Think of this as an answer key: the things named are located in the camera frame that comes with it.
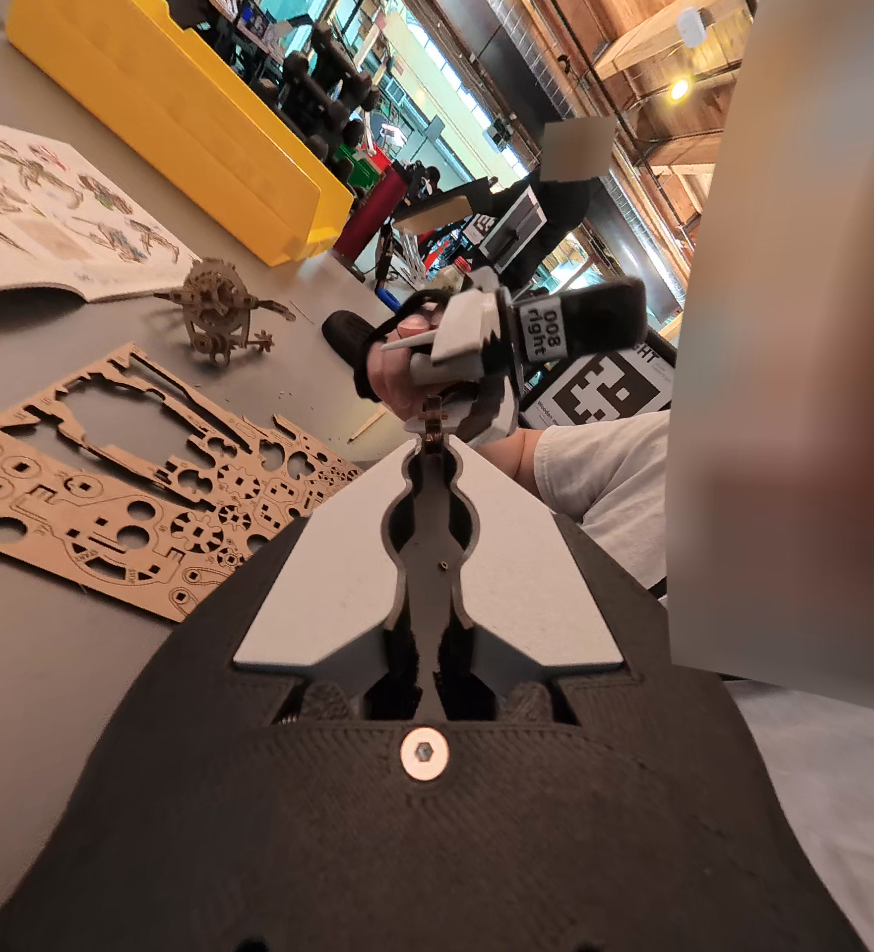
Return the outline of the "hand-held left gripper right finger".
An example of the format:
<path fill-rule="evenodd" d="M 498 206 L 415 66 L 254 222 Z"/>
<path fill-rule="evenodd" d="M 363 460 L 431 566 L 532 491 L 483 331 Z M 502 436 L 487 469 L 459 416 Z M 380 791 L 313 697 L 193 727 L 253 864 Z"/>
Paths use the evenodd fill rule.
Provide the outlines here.
<path fill-rule="evenodd" d="M 562 682 L 624 657 L 550 509 L 459 438 L 443 448 L 460 549 L 443 635 L 449 720 L 576 720 Z"/>

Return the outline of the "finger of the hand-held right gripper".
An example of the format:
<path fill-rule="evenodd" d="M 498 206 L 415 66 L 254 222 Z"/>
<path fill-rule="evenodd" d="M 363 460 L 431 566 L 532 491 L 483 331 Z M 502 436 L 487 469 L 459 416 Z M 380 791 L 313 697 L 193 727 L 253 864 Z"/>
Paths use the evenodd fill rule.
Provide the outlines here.
<path fill-rule="evenodd" d="M 479 386 L 431 387 L 424 395 L 420 412 L 412 416 L 405 424 L 405 430 L 423 435 L 426 432 L 426 404 L 439 398 L 442 411 L 442 430 L 444 434 L 475 435 L 478 432 L 475 422 L 466 422 L 479 396 Z"/>
<path fill-rule="evenodd" d="M 477 384 L 469 410 L 454 435 L 471 447 L 495 444 L 512 435 L 518 426 L 518 403 L 508 375 L 485 376 Z"/>

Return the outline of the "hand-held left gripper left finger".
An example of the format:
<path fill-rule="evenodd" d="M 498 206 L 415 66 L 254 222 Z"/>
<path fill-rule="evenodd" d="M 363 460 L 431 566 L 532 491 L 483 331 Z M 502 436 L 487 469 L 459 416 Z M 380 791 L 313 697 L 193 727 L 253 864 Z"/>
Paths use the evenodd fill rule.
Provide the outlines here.
<path fill-rule="evenodd" d="M 238 669 L 334 684 L 367 716 L 416 714 L 419 652 L 401 555 L 419 476 L 411 439 L 303 521 L 233 655 Z"/>

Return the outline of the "person's right forearm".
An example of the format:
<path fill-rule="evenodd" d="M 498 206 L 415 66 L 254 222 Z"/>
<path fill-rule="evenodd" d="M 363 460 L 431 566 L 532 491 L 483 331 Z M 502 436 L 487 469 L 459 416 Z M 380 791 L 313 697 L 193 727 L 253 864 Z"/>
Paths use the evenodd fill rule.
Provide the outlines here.
<path fill-rule="evenodd" d="M 477 452 L 498 470 L 539 498 L 535 475 L 535 454 L 543 430 L 519 427 L 512 435 L 477 448 Z"/>

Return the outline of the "partly built wooden model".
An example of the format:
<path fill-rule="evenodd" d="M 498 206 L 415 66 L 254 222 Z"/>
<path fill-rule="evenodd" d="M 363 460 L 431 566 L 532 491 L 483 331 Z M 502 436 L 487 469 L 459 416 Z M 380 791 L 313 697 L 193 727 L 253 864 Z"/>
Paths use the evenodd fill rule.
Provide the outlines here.
<path fill-rule="evenodd" d="M 153 296 L 181 307 L 190 345 L 212 365 L 228 365 L 236 350 L 271 351 L 270 333 L 259 331 L 250 338 L 254 310 L 272 311 L 289 322 L 297 319 L 286 304 L 252 295 L 236 268 L 221 259 L 197 260 L 180 287 Z"/>

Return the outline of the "laser-cut wooden parts sheet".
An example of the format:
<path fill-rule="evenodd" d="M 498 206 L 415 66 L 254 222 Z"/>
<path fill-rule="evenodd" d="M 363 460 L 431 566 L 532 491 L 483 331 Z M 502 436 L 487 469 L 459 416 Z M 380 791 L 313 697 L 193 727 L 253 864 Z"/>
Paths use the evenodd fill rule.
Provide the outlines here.
<path fill-rule="evenodd" d="M 199 458 L 148 461 L 90 439 L 90 386 L 156 403 Z M 294 423 L 218 406 L 134 343 L 0 412 L 0 553 L 179 622 L 361 470 Z"/>

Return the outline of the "person's right hand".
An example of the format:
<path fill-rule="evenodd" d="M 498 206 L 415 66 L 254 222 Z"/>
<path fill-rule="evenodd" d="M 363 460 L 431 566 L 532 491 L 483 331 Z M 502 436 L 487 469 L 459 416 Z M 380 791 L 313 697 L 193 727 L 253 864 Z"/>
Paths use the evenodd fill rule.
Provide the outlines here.
<path fill-rule="evenodd" d="M 433 309 L 424 306 L 411 313 L 391 331 L 383 343 L 375 343 L 368 355 L 367 374 L 379 401 L 403 422 L 416 417 L 429 396 L 425 387 L 415 386 L 410 376 L 411 350 L 386 351 L 384 346 L 429 332 Z"/>

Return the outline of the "wooden toothpick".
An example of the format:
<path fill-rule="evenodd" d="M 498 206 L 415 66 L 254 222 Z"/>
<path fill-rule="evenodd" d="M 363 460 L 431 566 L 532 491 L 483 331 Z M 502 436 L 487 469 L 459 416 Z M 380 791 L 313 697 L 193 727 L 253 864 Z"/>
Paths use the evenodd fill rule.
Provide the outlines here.
<path fill-rule="evenodd" d="M 377 408 L 372 412 L 372 415 L 364 422 L 362 422 L 357 429 L 348 437 L 347 444 L 353 444 L 357 439 L 359 439 L 364 433 L 366 433 L 376 422 L 382 420 L 389 413 L 389 410 L 384 405 L 378 405 Z"/>

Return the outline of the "printed marker sign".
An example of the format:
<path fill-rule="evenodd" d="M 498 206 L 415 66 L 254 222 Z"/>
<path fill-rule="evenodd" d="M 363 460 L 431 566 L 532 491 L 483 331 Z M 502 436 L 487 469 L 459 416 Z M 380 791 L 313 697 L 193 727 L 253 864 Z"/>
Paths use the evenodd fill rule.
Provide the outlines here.
<path fill-rule="evenodd" d="M 535 373 L 520 404 L 520 424 L 611 422 L 670 409 L 677 351 L 650 331 L 636 349 L 562 360 Z"/>

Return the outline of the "rack of black dumbbells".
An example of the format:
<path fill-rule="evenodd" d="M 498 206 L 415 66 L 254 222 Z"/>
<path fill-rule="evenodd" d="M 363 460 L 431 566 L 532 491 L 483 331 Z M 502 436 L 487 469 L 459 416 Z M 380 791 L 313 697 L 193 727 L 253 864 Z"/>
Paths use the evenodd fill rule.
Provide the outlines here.
<path fill-rule="evenodd" d="M 332 26 L 312 28 L 311 52 L 287 55 L 273 110 L 323 163 L 341 146 L 357 149 L 363 135 L 362 115 L 373 112 L 381 92 L 372 75 L 358 68 Z"/>

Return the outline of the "yellow plastic bin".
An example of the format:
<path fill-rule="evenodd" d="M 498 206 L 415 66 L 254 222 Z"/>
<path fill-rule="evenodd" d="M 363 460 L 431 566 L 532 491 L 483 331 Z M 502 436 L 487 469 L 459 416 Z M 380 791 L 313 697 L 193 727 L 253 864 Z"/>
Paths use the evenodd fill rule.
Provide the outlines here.
<path fill-rule="evenodd" d="M 16 1 L 15 48 L 270 267 L 332 248 L 351 194 L 160 1 Z"/>

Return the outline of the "illustrated instruction booklet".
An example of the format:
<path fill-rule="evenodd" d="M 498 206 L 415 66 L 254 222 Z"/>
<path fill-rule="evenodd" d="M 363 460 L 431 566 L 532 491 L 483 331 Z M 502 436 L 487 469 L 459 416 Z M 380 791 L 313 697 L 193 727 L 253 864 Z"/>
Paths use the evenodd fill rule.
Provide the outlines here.
<path fill-rule="evenodd" d="M 181 286 L 197 261 L 76 149 L 0 125 L 0 292 L 150 296 Z"/>

